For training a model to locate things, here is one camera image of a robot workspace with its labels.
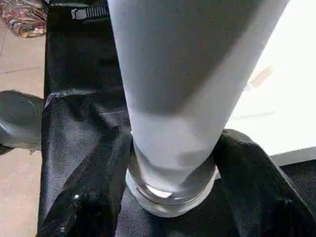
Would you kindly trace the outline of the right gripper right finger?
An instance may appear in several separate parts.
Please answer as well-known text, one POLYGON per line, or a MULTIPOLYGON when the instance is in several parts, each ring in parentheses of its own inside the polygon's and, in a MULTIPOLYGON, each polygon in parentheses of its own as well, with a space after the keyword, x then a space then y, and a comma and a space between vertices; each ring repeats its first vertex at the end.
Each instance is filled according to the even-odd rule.
POLYGON ((314 237, 316 214, 247 135, 223 130, 212 156, 241 237, 314 237))

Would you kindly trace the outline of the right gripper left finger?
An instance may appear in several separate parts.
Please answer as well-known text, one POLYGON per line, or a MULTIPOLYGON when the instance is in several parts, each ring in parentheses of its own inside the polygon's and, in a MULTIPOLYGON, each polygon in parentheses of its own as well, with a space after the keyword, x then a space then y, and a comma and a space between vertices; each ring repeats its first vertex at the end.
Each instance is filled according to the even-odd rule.
POLYGON ((131 133, 115 126, 68 178, 50 208, 39 237, 113 237, 116 232, 131 133))

